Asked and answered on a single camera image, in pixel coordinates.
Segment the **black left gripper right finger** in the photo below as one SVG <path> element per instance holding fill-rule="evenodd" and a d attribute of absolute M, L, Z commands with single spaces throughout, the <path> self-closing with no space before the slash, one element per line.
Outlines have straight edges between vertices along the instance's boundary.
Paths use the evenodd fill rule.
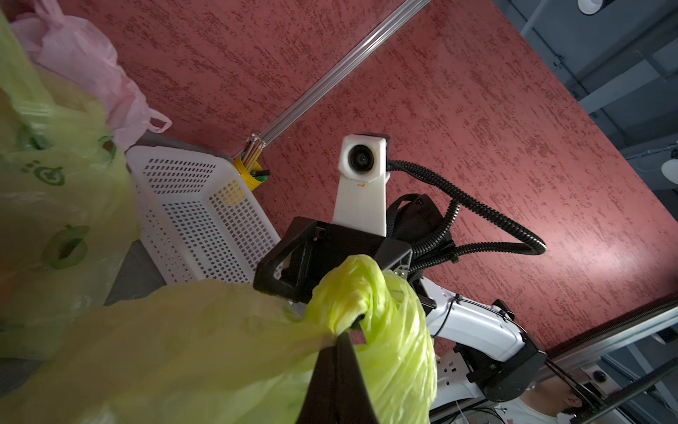
<path fill-rule="evenodd" d="M 349 333 L 341 335 L 341 422 L 378 423 Z"/>

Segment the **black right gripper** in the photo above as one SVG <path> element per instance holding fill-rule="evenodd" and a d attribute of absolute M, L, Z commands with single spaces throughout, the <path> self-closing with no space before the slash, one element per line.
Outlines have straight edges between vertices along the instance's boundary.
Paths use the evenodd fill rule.
<path fill-rule="evenodd" d="M 424 305 L 434 305 L 415 264 L 431 259 L 454 241 L 452 201 L 443 214 L 426 194 L 405 194 L 386 209 L 387 235 L 376 236 L 305 217 L 295 217 L 281 241 L 259 262 L 254 289 L 307 304 L 321 279 L 345 259 L 363 254 L 382 270 L 401 270 Z"/>

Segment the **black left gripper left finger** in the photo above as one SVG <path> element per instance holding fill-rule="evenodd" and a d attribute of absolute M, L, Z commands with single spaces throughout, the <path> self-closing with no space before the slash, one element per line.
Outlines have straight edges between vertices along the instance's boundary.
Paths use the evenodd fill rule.
<path fill-rule="evenodd" d="M 343 423 L 340 412 L 340 360 L 341 354 L 350 346 L 350 336 L 344 333 L 333 346 L 318 353 L 311 381 L 296 424 Z"/>

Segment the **pink plastic bag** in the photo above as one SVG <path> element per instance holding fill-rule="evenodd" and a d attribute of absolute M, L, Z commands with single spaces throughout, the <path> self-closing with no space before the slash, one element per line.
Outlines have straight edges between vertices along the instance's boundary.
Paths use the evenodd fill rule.
<path fill-rule="evenodd" d="M 148 105 L 111 40 L 90 21 L 64 14 L 57 1 L 35 1 L 33 12 L 19 15 L 11 28 L 34 63 L 101 101 L 118 148 L 171 128 L 172 120 Z"/>

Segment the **green avocado plastic bag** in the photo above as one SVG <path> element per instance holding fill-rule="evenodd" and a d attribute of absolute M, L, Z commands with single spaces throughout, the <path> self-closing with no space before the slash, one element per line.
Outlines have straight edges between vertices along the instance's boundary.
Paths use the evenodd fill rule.
<path fill-rule="evenodd" d="M 44 360 L 107 299 L 139 236 L 102 103 L 1 23 L 1 355 Z"/>

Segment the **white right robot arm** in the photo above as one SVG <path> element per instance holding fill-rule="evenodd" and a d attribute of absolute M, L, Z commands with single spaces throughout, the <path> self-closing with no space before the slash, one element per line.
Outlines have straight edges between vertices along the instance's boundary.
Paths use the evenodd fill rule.
<path fill-rule="evenodd" d="M 426 254 L 413 247 L 434 233 L 444 217 L 425 194 L 406 194 L 386 210 L 386 236 L 310 218 L 293 220 L 284 238 L 259 263 L 257 291 L 307 304 L 321 279 L 347 258 L 365 254 L 404 278 L 427 318 L 432 335 L 456 343 L 457 365 L 446 362 L 443 395 L 508 401 L 520 396 L 546 355 L 501 300 L 484 305 L 422 276 L 433 261 L 456 261 L 464 249 L 449 231 Z"/>

